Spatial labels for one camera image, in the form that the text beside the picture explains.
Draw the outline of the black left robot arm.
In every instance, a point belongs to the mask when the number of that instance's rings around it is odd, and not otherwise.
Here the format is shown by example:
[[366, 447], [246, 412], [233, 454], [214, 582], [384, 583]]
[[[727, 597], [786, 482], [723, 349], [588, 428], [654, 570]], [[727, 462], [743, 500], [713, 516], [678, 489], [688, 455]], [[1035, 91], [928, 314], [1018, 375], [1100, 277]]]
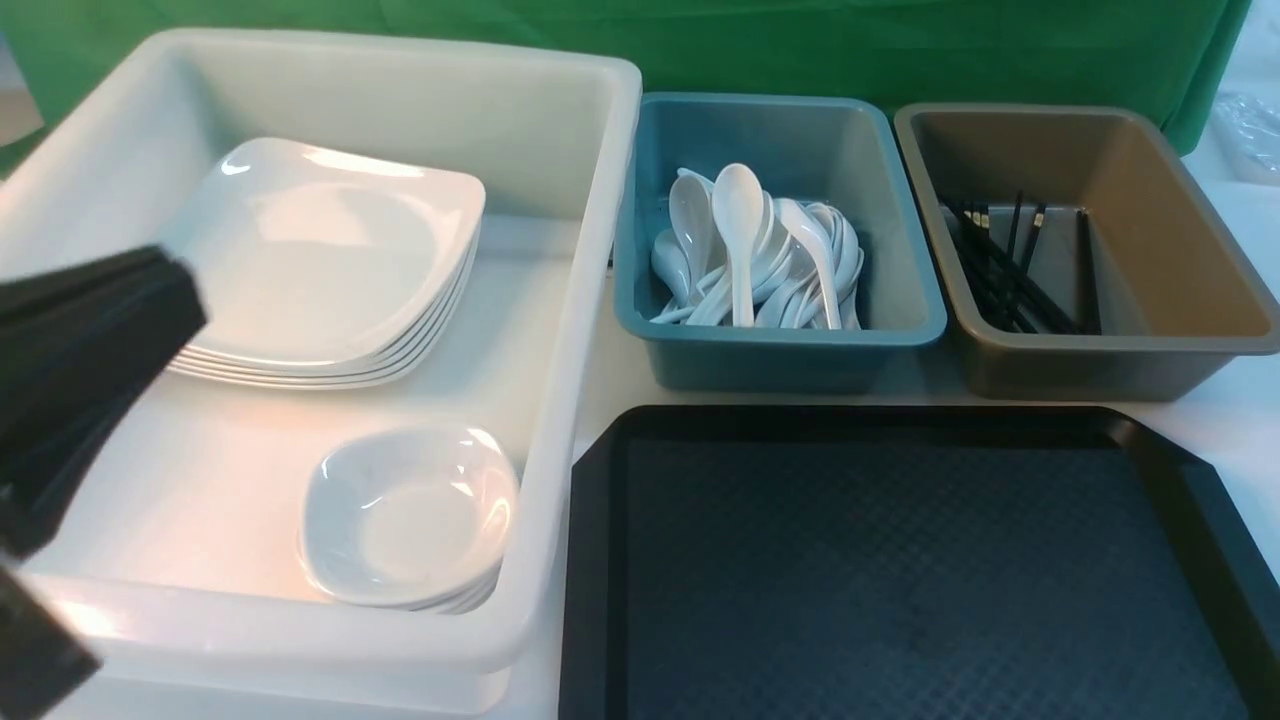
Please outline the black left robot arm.
[[1, 287], [1, 706], [41, 719], [102, 660], [18, 577], [113, 432], [205, 327], [192, 270], [150, 245]]

